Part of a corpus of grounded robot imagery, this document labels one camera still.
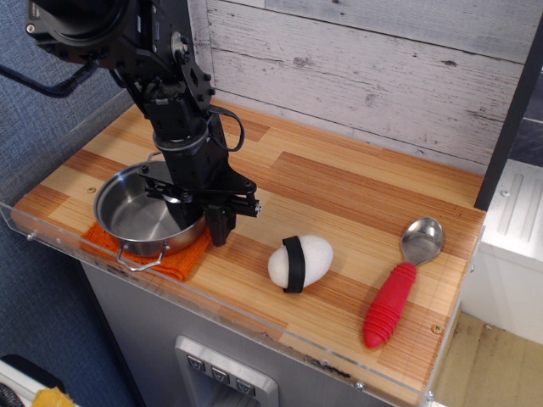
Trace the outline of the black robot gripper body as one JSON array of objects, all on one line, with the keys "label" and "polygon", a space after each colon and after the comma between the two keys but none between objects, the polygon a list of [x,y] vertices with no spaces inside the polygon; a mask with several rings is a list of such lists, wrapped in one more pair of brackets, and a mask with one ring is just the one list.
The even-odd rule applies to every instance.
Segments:
[{"label": "black robot gripper body", "polygon": [[223,207],[238,215],[260,214],[256,184],[228,162],[229,150],[220,122],[208,122],[200,137],[157,140],[156,144],[165,161],[151,161],[137,168],[151,198],[205,210]]}]

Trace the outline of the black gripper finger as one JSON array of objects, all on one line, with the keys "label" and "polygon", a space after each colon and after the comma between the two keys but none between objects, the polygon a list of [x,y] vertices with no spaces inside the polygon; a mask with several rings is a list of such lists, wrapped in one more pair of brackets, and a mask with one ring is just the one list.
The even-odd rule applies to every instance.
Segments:
[{"label": "black gripper finger", "polygon": [[229,207],[211,205],[205,210],[205,219],[213,244],[216,247],[224,246],[236,225],[235,212]]},{"label": "black gripper finger", "polygon": [[172,219],[181,231],[192,227],[199,221],[199,207],[193,203],[184,203],[173,197],[165,197],[165,202]]}]

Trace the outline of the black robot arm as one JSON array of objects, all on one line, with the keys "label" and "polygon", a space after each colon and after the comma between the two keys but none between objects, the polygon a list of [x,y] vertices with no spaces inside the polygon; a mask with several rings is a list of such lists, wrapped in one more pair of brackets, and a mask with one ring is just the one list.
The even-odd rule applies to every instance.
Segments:
[{"label": "black robot arm", "polygon": [[196,62],[184,1],[31,1],[27,33],[57,58],[103,68],[150,121],[162,167],[138,170],[147,194],[167,202],[176,221],[204,214],[222,246],[238,215],[257,216],[256,185],[228,162],[209,74]]}]

